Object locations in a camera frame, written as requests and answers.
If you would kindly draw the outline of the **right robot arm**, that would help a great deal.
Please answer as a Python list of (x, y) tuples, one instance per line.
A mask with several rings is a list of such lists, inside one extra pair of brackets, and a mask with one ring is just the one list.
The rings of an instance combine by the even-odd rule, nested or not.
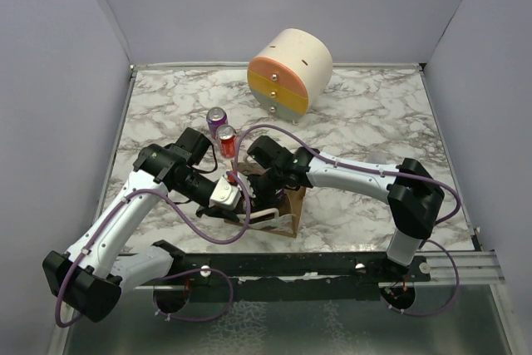
[(365, 195), (389, 206), (395, 231), (382, 260), (382, 272), (400, 281), (412, 269), (420, 245), (431, 237), (445, 198), (420, 162), (406, 158), (399, 165), (379, 165), (375, 174), (368, 163), (333, 157), (299, 147), (291, 152), (268, 136), (260, 136), (247, 155), (265, 172), (249, 176), (260, 205), (273, 200), (282, 189), (318, 187)]

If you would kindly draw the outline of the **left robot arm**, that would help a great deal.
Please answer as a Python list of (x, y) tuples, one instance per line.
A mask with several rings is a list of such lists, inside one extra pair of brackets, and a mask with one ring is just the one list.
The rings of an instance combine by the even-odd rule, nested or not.
[(99, 322), (116, 306), (123, 293), (161, 279), (174, 284), (183, 276), (184, 265), (165, 244), (152, 245), (143, 253), (119, 259), (119, 253), (150, 211), (164, 201), (175, 211), (179, 206), (168, 194), (175, 191), (212, 211), (222, 219), (251, 210), (252, 190), (235, 172), (212, 181), (195, 167), (211, 141), (199, 131), (186, 129), (176, 142), (143, 148), (121, 192), (98, 220), (64, 253), (50, 252), (42, 267), (50, 290), (56, 296), (55, 319), (62, 321), (62, 305), (80, 317)]

